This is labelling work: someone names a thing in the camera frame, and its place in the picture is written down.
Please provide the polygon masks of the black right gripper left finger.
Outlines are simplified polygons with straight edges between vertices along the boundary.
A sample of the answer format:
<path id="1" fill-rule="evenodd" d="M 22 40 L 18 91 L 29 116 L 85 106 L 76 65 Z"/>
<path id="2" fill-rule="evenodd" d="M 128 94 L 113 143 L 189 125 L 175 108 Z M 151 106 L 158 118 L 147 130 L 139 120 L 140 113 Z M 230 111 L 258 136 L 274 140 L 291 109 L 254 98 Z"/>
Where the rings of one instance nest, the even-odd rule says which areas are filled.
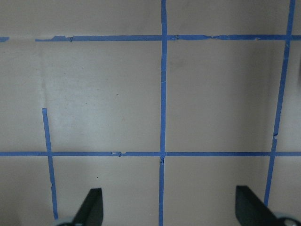
<path id="1" fill-rule="evenodd" d="M 101 188 L 90 189 L 72 220 L 73 226 L 101 226 L 103 223 L 103 196 Z"/>

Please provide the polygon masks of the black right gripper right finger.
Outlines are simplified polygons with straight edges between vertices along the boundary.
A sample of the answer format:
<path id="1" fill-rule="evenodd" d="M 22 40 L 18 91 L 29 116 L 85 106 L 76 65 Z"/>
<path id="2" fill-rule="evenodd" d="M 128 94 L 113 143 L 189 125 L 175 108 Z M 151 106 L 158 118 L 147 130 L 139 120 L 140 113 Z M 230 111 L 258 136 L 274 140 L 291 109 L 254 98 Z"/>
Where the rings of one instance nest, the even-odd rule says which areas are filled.
<path id="1" fill-rule="evenodd" d="M 281 225 L 248 186 L 236 186 L 235 215 L 241 226 Z"/>

